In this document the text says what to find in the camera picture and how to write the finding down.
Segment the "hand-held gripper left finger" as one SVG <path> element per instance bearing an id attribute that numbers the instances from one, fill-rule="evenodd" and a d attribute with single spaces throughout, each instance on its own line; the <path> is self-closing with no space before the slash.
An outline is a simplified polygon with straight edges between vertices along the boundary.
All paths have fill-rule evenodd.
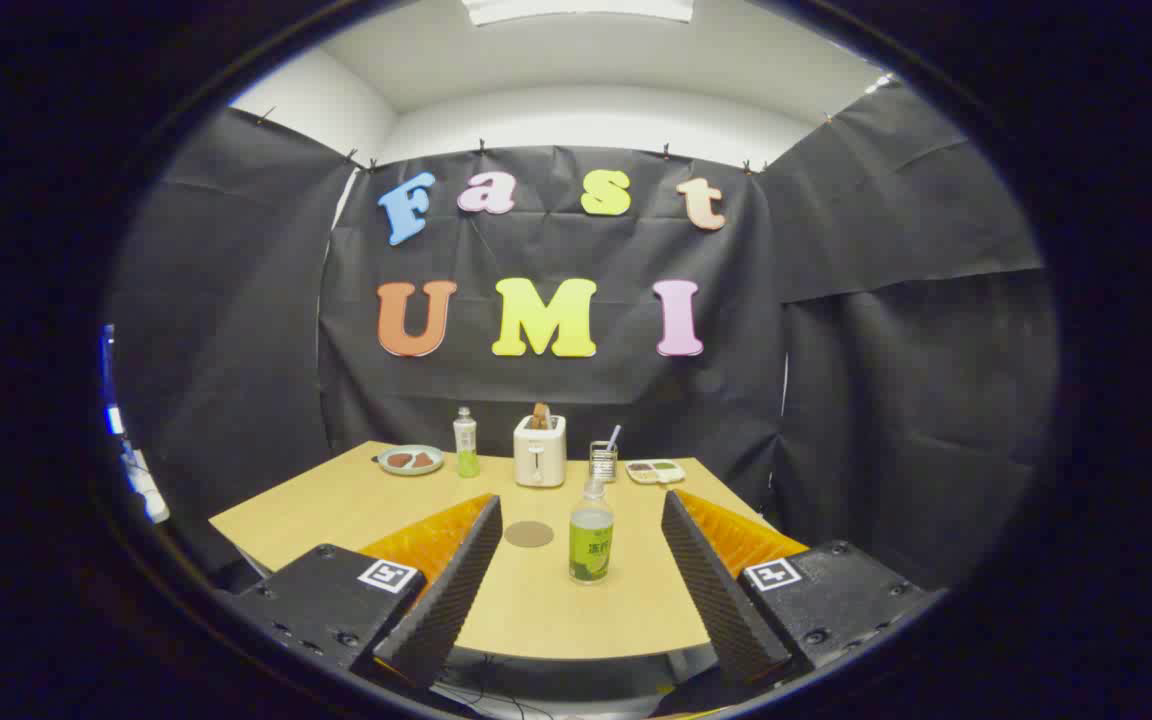
<path id="1" fill-rule="evenodd" d="M 500 497 L 435 511 L 361 551 L 319 544 L 227 609 L 324 669 L 425 689 L 442 673 L 503 536 Z"/>

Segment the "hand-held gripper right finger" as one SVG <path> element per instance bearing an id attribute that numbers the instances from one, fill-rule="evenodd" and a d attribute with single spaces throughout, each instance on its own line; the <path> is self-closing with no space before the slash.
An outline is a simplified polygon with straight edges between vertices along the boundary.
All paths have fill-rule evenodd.
<path id="1" fill-rule="evenodd" d="M 806 547 L 672 488 L 664 538 L 727 683 L 767 689 L 820 670 L 941 601 L 858 544 Z"/>

